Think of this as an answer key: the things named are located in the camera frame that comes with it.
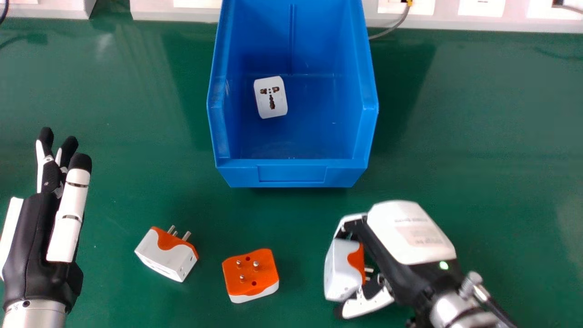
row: blue plastic bin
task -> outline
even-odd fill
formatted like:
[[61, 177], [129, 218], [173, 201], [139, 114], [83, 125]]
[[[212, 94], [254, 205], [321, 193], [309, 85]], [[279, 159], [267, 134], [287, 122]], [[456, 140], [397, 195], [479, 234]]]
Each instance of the blue plastic bin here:
[[[253, 83], [283, 78], [286, 116], [262, 120]], [[231, 187], [351, 187], [378, 116], [361, 0], [224, 0], [207, 99]]]

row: green table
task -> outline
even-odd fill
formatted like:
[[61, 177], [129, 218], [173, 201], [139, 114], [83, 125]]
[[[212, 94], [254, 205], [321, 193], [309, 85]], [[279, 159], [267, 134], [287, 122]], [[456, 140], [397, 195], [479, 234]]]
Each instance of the green table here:
[[[583, 326], [583, 36], [398, 30], [371, 46], [381, 112], [354, 188], [236, 190], [206, 118], [215, 28], [100, 1], [88, 22], [0, 29], [2, 216], [34, 192], [40, 127], [94, 162], [68, 327], [402, 327], [409, 309], [340, 322], [322, 294], [339, 218], [395, 198], [426, 209], [520, 326]], [[171, 224], [201, 255], [183, 284], [134, 255]], [[280, 289], [232, 304], [220, 264], [260, 247]]]

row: black and white robotic hand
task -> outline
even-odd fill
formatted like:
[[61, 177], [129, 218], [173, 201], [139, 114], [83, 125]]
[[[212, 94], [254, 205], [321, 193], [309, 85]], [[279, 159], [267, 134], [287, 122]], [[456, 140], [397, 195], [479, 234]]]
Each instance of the black and white robotic hand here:
[[54, 156], [45, 127], [36, 141], [37, 193], [13, 197], [0, 239], [3, 328], [61, 328], [83, 285], [75, 262], [91, 158], [69, 137]]
[[[364, 254], [379, 272], [366, 267]], [[475, 272], [463, 276], [454, 245], [417, 203], [386, 201], [340, 220], [324, 264], [324, 295], [351, 319], [393, 302], [407, 328], [515, 328]]]

